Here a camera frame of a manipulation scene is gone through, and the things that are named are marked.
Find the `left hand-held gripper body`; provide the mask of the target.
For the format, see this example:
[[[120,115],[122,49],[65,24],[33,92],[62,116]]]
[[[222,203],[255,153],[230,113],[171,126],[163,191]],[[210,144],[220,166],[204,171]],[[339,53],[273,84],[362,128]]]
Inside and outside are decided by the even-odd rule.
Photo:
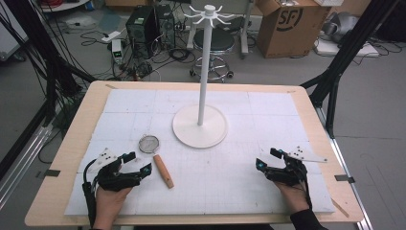
[[[139,186],[141,180],[133,176],[134,172],[121,173],[120,156],[105,148],[90,165],[90,172],[97,173],[95,179],[106,191],[118,192],[125,188]]]

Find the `metal strainer with wooden handle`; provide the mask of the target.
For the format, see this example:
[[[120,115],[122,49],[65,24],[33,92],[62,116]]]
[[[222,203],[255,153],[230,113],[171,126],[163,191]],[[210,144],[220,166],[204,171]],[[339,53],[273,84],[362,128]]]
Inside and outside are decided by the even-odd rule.
[[[153,161],[158,169],[159,174],[161,175],[167,187],[169,189],[172,189],[174,187],[173,180],[162,157],[157,153],[157,150],[160,147],[159,139],[154,135],[145,135],[140,139],[138,147],[140,151],[152,154]]]

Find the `white hook rack stand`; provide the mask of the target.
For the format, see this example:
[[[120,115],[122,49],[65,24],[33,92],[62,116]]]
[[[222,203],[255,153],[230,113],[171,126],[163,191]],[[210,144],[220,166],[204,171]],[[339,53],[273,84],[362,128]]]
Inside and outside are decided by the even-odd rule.
[[[228,18],[228,15],[219,14],[222,7],[217,9],[213,5],[206,5],[203,11],[197,11],[193,7],[190,9],[194,15],[190,15],[189,18],[199,18],[198,21],[194,22],[194,25],[204,23],[199,104],[181,108],[172,120],[172,129],[177,139],[186,146],[195,149],[208,149],[219,144],[228,132],[228,122],[223,113],[216,107],[206,104],[212,30],[215,29],[214,21],[217,20],[224,24],[222,18]]]

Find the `person's left hand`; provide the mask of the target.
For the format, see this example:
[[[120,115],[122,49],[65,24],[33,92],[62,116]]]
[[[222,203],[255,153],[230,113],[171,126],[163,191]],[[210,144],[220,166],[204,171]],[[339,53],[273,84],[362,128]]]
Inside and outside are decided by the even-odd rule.
[[[99,187],[96,195],[97,217],[99,219],[115,219],[122,210],[126,197],[130,192],[131,188],[114,192]]]

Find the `person's right hand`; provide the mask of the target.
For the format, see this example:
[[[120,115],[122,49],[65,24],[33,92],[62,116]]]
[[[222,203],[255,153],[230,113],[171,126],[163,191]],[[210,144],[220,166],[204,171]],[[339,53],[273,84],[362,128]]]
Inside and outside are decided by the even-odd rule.
[[[281,182],[276,182],[275,185],[280,190],[291,214],[309,209],[309,204],[306,200],[306,191],[302,185],[288,186]]]

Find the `white grid mat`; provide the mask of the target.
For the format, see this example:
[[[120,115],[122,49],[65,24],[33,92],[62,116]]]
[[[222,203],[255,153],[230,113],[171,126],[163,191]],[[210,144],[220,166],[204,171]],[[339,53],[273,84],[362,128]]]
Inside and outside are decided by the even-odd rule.
[[[291,93],[210,92],[207,103],[228,121],[225,139],[209,149],[182,144],[172,131],[175,113],[195,105],[198,94],[184,90],[114,89],[92,134],[81,163],[104,150],[136,152],[123,166],[136,172],[151,163],[138,144],[145,135],[159,140],[156,151],[169,170],[169,188],[157,170],[127,197],[125,215],[280,214],[286,208],[278,188],[256,168],[257,160],[281,168],[271,149],[311,151]]]

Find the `brown cardboard box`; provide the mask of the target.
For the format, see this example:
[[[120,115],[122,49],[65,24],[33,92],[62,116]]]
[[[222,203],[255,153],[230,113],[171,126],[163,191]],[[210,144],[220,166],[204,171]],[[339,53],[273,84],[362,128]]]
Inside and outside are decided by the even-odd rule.
[[[314,0],[255,0],[262,13],[257,46],[265,58],[307,56],[331,7]]]

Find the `white flat board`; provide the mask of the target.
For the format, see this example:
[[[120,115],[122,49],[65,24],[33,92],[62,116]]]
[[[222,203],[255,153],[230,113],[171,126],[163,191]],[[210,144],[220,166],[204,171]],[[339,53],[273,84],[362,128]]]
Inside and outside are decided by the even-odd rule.
[[[327,57],[334,57],[341,50],[349,54],[354,52],[353,46],[349,46],[349,48],[345,48],[344,46],[342,46],[341,48],[339,48],[337,43],[321,38],[318,38],[314,42],[314,50],[316,54]],[[377,58],[379,56],[379,53],[369,42],[366,42],[357,50],[356,55],[360,58]]]

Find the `large black computer tower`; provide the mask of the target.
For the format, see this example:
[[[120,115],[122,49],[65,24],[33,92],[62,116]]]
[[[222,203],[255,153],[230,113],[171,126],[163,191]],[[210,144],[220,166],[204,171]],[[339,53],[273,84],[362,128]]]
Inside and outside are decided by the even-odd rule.
[[[154,8],[136,7],[125,25],[133,55],[136,58],[151,58],[151,43],[158,35]]]

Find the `white metal stand leg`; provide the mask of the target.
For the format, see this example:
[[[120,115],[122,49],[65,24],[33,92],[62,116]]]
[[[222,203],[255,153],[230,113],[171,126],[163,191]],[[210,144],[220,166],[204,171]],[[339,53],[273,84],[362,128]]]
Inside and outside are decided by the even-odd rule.
[[[240,34],[239,34],[239,43],[240,43],[239,57],[241,59],[245,59],[249,53],[247,32],[248,32],[248,24],[250,21],[251,11],[252,11],[252,8],[254,7],[254,5],[255,5],[255,0],[246,0],[246,8],[245,8],[245,13],[243,15],[243,24],[242,24],[242,28],[240,29]]]

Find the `black round stool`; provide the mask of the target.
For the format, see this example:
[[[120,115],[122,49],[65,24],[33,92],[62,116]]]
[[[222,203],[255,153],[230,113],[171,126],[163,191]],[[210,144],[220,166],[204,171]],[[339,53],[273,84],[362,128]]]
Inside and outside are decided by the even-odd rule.
[[[203,39],[204,31],[200,30],[196,32],[192,41],[193,48],[202,51]],[[212,30],[208,81],[225,82],[225,78],[232,78],[234,76],[234,72],[230,69],[227,61],[220,57],[221,55],[231,52],[234,45],[235,39],[230,33],[221,29]],[[202,59],[202,57],[198,58],[190,70],[190,75],[192,77],[198,76],[199,80],[201,79],[202,73]]]

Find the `slim black computer tower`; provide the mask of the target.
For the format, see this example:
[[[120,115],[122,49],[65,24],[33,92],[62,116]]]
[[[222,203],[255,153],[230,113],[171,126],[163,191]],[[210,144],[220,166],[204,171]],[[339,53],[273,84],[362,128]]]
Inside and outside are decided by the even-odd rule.
[[[174,16],[169,5],[158,5],[156,8],[157,21],[161,42],[168,49],[175,47]]]

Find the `white round table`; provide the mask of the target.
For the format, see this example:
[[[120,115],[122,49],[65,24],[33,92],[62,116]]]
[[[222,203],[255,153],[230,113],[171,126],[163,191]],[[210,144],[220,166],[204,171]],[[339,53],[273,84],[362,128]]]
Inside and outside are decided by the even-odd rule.
[[[78,0],[78,2],[72,2],[72,3],[68,3],[66,1],[64,1],[63,3],[61,3],[58,6],[55,7],[48,7],[48,6],[42,6],[41,10],[43,12],[61,12],[61,11],[67,11],[67,10],[71,10],[80,6],[84,6],[87,2],[89,2],[90,0]]]

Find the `aluminium rail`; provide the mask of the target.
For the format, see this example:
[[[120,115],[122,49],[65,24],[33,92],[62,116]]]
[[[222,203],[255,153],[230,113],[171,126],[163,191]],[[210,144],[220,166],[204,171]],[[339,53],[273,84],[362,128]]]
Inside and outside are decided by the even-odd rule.
[[[328,132],[327,132],[327,138],[330,142],[330,145],[332,146],[334,154],[335,154],[341,168],[344,170],[344,175],[339,176],[339,178],[344,179],[345,181],[347,181],[350,184],[352,192],[357,200],[358,206],[360,207],[362,214],[363,214],[363,218],[356,223],[356,227],[358,230],[373,230],[370,218],[367,214],[367,211],[362,202],[362,199],[356,189],[356,181],[355,181],[354,177],[352,176],[352,174],[350,173],[350,170],[347,166],[344,156],[339,148],[338,142],[336,141],[336,139],[334,137],[330,137]]]
[[[0,211],[5,207],[17,185],[50,138],[53,129],[53,125],[39,126],[33,134],[29,135],[28,141],[21,145],[22,150],[16,161],[11,164],[5,177],[0,180]]]

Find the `black metal frame stand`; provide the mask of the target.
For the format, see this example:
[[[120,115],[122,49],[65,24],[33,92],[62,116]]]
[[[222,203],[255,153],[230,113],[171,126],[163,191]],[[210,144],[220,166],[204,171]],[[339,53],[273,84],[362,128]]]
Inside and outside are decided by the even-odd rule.
[[[60,55],[29,0],[3,1],[27,35],[28,41],[45,61],[44,70],[41,70],[30,56],[30,46],[22,40],[10,22],[0,17],[0,22],[17,40],[28,55],[33,67],[38,70],[38,74],[47,82],[44,107],[45,124],[48,125],[55,117],[57,93],[65,97],[72,97],[81,90],[81,87],[74,80],[74,75],[88,82],[93,82],[96,78],[79,70]]]
[[[328,68],[319,76],[301,84],[304,89],[315,87],[309,95],[315,108],[321,108],[325,98],[328,98],[325,129],[330,138],[334,137],[334,116],[341,77],[373,31],[399,2],[400,0],[371,0]]]

